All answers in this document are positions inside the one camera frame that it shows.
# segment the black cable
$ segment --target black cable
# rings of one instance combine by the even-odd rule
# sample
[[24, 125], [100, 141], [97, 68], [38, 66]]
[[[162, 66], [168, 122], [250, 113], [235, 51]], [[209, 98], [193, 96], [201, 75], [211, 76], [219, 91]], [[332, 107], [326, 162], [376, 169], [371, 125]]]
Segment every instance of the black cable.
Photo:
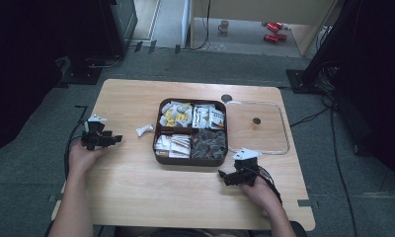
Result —
[[[358, 24], [358, 17], [359, 17], [359, 15], [360, 15], [360, 10], [361, 10], [361, 8], [362, 8], [362, 4], [363, 4], [363, 0], [360, 0], [360, 3], [358, 4], [358, 7], [357, 7], [356, 16], [355, 16], [354, 31], [353, 31], [352, 42], [351, 42], [349, 51], [352, 51], [352, 49], [355, 47], [356, 31], [357, 31], [357, 24]], [[340, 59], [335, 59], [335, 60], [332, 60], [332, 61], [323, 62], [323, 63], [321, 63], [320, 65], [318, 65], [318, 66], [315, 68], [315, 71], [317, 71], [317, 70], [321, 71], [322, 68], [325, 67], [325, 66], [328, 65], [328, 64], [332, 64], [332, 63], [339, 63], [339, 64], [340, 64], [341, 61], [343, 61], [343, 60], [345, 59], [345, 57], [347, 57], [347, 55], [346, 55], [346, 56], [343, 56], [343, 58], [340, 58]]]
[[[306, 90], [306, 89], [303, 89], [303, 88], [292, 88], [292, 87], [276, 87], [276, 88], [278, 88], [278, 89], [280, 89], [280, 90], [291, 90], [291, 91], [293, 91], [294, 93], [297, 93], [298, 91], [300, 91], [301, 93], [304, 93], [304, 94], [305, 94], [305, 93], [307, 92], [307, 90]], [[318, 93], [318, 90], [313, 89], [312, 94], [319, 94], [319, 93]]]
[[[328, 33], [330, 32], [330, 30], [332, 29], [332, 27], [327, 27], [326, 28], [326, 31], [324, 32], [324, 34], [323, 34], [323, 36], [321, 36], [321, 39], [320, 39], [320, 47], [321, 47], [321, 45], [323, 44], [323, 41], [324, 41], [324, 39], [327, 37], [327, 35], [328, 35]], [[316, 40], [315, 40], [315, 47], [316, 47], [316, 49], [318, 50], [318, 35], [317, 35], [317, 38], [316, 38]]]
[[[333, 92], [334, 92], [334, 90], [328, 91], [328, 92], [324, 93], [323, 98], [321, 98], [321, 103], [323, 103], [323, 105], [326, 108], [332, 109], [334, 107], [334, 105], [336, 104], [334, 98], [331, 96]], [[324, 101], [325, 98], [327, 98], [331, 101], [331, 105], [327, 105], [327, 103]]]
[[70, 149], [70, 146], [71, 146], [71, 142], [75, 139], [75, 138], [79, 138], [79, 136], [78, 137], [74, 137], [73, 138], [73, 136], [74, 136], [74, 133], [75, 133], [75, 131], [77, 130], [77, 128], [81, 125], [81, 124], [83, 124], [83, 117], [84, 117], [84, 115], [86, 114], [86, 111], [87, 111], [87, 106], [75, 106], [76, 108], [83, 108], [84, 110], [83, 110], [83, 113], [81, 113], [81, 116], [80, 116], [80, 118], [78, 119], [78, 121], [77, 121], [77, 124], [74, 126], [74, 128], [72, 129], [72, 131], [71, 131], [71, 133], [70, 133], [70, 135], [69, 135], [69, 137], [68, 137], [68, 141], [67, 141], [67, 144], [66, 144], [66, 147], [65, 147], [65, 153], [64, 153], [64, 171], [65, 171], [65, 180], [68, 178], [68, 173], [69, 173], [69, 149]]
[[296, 125], [299, 125], [299, 124], [301, 124], [301, 123], [305, 123], [305, 122], [308, 122], [308, 121], [312, 121], [312, 120], [314, 120], [315, 118], [317, 118], [319, 115], [323, 114], [324, 112], [326, 112], [326, 111], [329, 110], [329, 109], [330, 109], [330, 108], [326, 108], [326, 109], [320, 111], [320, 112], [317, 113], [317, 114], [314, 114], [314, 115], [312, 115], [312, 116], [303, 118], [303, 119], [301, 119], [300, 121], [297, 121], [297, 122], [291, 124], [290, 127], [293, 127], [293, 126], [296, 126]]
[[314, 71], [317, 72], [317, 74], [316, 74], [316, 75], [317, 75], [317, 78], [316, 78], [316, 79], [319, 78], [319, 73], [322, 71], [322, 68], [324, 68], [325, 66], [327, 66], [327, 65], [329, 65], [329, 64], [336, 64], [336, 63], [339, 63], [339, 64], [340, 64], [342, 60], [343, 60], [343, 59], [340, 58], [340, 59], [336, 59], [336, 60], [325, 61], [325, 62], [321, 63], [320, 65], [316, 66], [316, 67], [315, 67], [315, 70], [314, 70]]
[[317, 84], [317, 87], [323, 88], [325, 91], [334, 91], [336, 88], [335, 86], [331, 83], [331, 78], [328, 78], [328, 76], [325, 73], [325, 68], [323, 68], [319, 72], [319, 83]]
[[185, 48], [185, 49], [190, 49], [190, 50], [199, 50], [201, 48], [203, 48], [208, 42], [209, 42], [209, 15], [210, 15], [210, 0], [207, 3], [207, 12], [206, 12], [206, 27], [203, 24], [203, 27], [206, 29], [206, 37], [203, 41], [203, 43], [196, 48]]
[[[88, 63], [89, 60], [91, 60], [92, 58], [86, 58], [86, 62]], [[116, 66], [121, 60], [121, 56], [118, 57], [117, 61], [112, 63], [112, 64], [108, 64], [108, 65], [100, 65], [100, 66], [93, 66], [93, 65], [89, 65], [88, 67], [90, 68], [110, 68], [113, 66]]]
[[101, 237], [101, 236], [102, 236], [102, 232], [103, 232], [104, 229], [105, 229], [105, 226], [102, 225], [102, 226], [100, 227], [99, 234], [97, 235], [97, 237]]
[[345, 194], [346, 194], [346, 200], [348, 201], [349, 211], [351, 213], [351, 218], [352, 218], [352, 225], [353, 225], [354, 234], [355, 234], [355, 237], [356, 237], [357, 236], [357, 228], [356, 228], [354, 211], [353, 211], [353, 208], [352, 208], [352, 202], [351, 202], [351, 199], [349, 197], [349, 192], [348, 192], [348, 188], [346, 186], [345, 179], [343, 178], [342, 168], [340, 167], [339, 157], [338, 157], [338, 154], [337, 154], [336, 132], [335, 132], [335, 129], [334, 129], [334, 119], [333, 119], [334, 113], [333, 113], [333, 110], [330, 110], [330, 111], [331, 111], [331, 114], [330, 114], [331, 129], [332, 129], [332, 133], [333, 133], [334, 157], [336, 159], [336, 165], [337, 165], [337, 169], [339, 171], [340, 180], [342, 181], [343, 189], [344, 189]]
[[250, 168], [247, 168], [247, 167], [242, 167], [242, 168], [247, 171], [250, 171], [251, 173], [262, 178], [266, 182], [266, 184], [272, 189], [272, 191], [275, 193], [275, 195], [276, 195], [277, 199], [280, 201], [280, 203], [283, 203], [283, 201], [281, 200], [281, 197], [280, 197], [280, 193], [278, 192], [278, 190], [275, 186], [274, 179], [272, 178], [271, 174], [269, 174], [269, 172], [265, 168], [259, 166], [259, 172], [256, 172], [256, 171], [254, 171]]

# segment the red object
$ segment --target red object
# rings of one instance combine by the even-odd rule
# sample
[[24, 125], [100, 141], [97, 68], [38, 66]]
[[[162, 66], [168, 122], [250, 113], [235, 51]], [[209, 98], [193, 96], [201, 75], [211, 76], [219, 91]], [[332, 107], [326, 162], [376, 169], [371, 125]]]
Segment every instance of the red object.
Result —
[[271, 35], [265, 34], [265, 40], [266, 41], [271, 41], [271, 42], [277, 42], [278, 38], [276, 36], [271, 36]]
[[275, 37], [278, 40], [282, 40], [282, 41], [285, 41], [287, 39], [287, 35], [285, 35], [285, 34], [275, 34]]
[[283, 29], [283, 24], [282, 23], [274, 23], [274, 25], [279, 29]]
[[275, 34], [278, 32], [278, 27], [274, 23], [267, 23], [266, 27]]

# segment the brown tray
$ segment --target brown tray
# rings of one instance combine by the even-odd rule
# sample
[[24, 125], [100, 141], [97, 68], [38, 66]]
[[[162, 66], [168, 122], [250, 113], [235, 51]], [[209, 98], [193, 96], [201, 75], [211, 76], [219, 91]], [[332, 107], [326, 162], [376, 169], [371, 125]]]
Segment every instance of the brown tray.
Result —
[[[154, 144], [157, 142], [160, 135], [172, 135], [172, 134], [186, 134], [192, 135], [196, 134], [199, 131], [199, 128], [193, 128], [191, 124], [188, 127], [171, 127], [171, 126], [162, 126], [160, 124], [161, 109], [170, 102], [180, 102], [180, 103], [191, 103], [193, 105], [204, 105], [204, 104], [215, 104], [215, 108], [224, 113], [224, 128], [223, 129], [210, 129], [206, 128], [210, 131], [219, 131], [222, 130], [225, 133], [225, 149], [223, 150], [223, 157], [221, 159], [198, 159], [198, 158], [171, 158], [166, 156], [160, 156], [155, 153]], [[226, 108], [223, 103], [217, 101], [206, 101], [206, 100], [193, 100], [193, 99], [176, 99], [170, 98], [166, 99], [160, 104], [160, 108], [158, 109], [157, 123], [155, 126], [155, 134], [154, 141], [152, 143], [152, 149], [154, 151], [155, 158], [157, 161], [164, 165], [184, 165], [184, 166], [207, 166], [207, 167], [217, 167], [224, 163], [225, 157], [228, 153], [228, 134], [227, 134], [227, 116], [226, 116]]]

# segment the motion capture device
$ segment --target motion capture device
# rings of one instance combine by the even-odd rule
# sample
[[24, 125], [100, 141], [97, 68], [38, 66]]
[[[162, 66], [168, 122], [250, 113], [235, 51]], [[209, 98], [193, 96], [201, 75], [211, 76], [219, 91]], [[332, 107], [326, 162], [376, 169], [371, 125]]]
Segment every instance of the motion capture device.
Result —
[[96, 146], [108, 147], [121, 142], [122, 136], [112, 136], [112, 131], [103, 130], [105, 125], [101, 121], [105, 118], [100, 118], [96, 115], [91, 116], [84, 122], [84, 128], [81, 140], [87, 145], [88, 150], [94, 150]]
[[218, 170], [219, 176], [223, 179], [226, 186], [241, 184], [254, 186], [255, 180], [259, 176], [268, 184], [280, 203], [282, 203], [280, 193], [277, 191], [275, 182], [271, 175], [257, 163], [257, 157], [261, 155], [262, 153], [260, 152], [242, 148], [232, 157], [235, 160], [234, 167], [236, 172], [226, 174], [225, 172]]

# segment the person's left hand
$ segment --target person's left hand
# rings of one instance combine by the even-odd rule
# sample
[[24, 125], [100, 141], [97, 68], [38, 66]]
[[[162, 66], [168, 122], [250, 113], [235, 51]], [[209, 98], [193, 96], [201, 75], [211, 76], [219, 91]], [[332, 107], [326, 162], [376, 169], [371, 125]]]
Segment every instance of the person's left hand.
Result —
[[97, 150], [87, 150], [83, 147], [82, 142], [75, 143], [69, 152], [69, 174], [83, 177], [93, 166], [97, 158], [106, 154], [107, 147]]

